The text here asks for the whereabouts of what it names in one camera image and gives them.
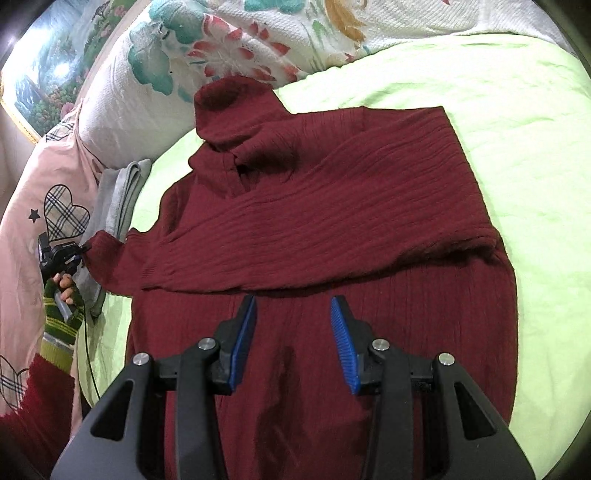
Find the folded gray cloth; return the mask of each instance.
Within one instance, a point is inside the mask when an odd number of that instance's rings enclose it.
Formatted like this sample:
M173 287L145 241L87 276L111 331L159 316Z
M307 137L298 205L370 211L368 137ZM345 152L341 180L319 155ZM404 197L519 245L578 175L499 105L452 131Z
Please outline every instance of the folded gray cloth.
M151 169L152 161L142 160L133 162L120 170L107 168L103 172L95 209L80 244L84 244L99 230L110 233L122 242L125 241L135 202ZM90 313L93 318L98 317L105 301L105 291L90 276L86 268L81 268L74 275L74 280L85 301L87 313Z

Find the hand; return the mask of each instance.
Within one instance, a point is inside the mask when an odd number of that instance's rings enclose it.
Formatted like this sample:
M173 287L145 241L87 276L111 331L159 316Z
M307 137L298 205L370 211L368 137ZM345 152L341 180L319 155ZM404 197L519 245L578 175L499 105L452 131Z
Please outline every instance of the hand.
M61 299L75 307L72 315L65 320L54 299L55 293L62 289ZM76 335L85 316L82 295L71 275L57 274L47 280L43 292L43 306L45 307L45 329L40 354L49 363L68 373L72 366Z
M74 279L72 279L70 274L65 273L62 276L62 274L58 273L55 277L53 277L53 281L60 287L60 290L62 290L60 295L62 300L64 300L68 305L82 306L82 304L77 301L80 294L76 288Z

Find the landscape painting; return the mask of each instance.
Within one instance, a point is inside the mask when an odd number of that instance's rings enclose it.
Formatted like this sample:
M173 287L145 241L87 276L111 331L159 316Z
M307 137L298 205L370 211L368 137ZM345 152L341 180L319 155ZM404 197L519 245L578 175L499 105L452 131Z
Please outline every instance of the landscape painting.
M2 71L4 104L40 136L72 110L90 68L136 0L56 0Z

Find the plaid heart print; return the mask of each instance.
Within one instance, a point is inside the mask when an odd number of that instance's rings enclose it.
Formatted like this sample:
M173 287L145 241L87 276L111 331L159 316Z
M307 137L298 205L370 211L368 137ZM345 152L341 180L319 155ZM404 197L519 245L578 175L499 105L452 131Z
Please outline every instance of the plaid heart print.
M72 131L74 130L74 122L66 122L65 120L66 119L64 118L64 120L62 120L55 127L49 130L48 133L46 133L45 140L47 142L56 142L59 140L63 140L72 133Z
M74 205L72 192L65 185L54 185L43 203L47 235L50 242L82 235L88 226L90 213L81 205Z
M10 362L0 355L0 397L12 409L18 408L27 382L29 369L15 371Z

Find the blue gripper pad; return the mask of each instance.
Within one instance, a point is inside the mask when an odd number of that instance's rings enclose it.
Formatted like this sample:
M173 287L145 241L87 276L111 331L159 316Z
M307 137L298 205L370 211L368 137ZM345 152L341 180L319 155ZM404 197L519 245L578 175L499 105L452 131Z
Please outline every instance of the blue gripper pad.
M333 297L330 301L330 324L335 336L345 382L351 389L351 393L356 395L361 388L358 357L347 325L346 313L343 312L337 297Z
M252 337L255 333L256 300L254 296L248 296L244 299L240 306L239 314L243 309L245 309L246 312L230 358L231 368L228 384L233 392L236 391L236 387L242 382L246 360L248 359L248 352L251 349Z

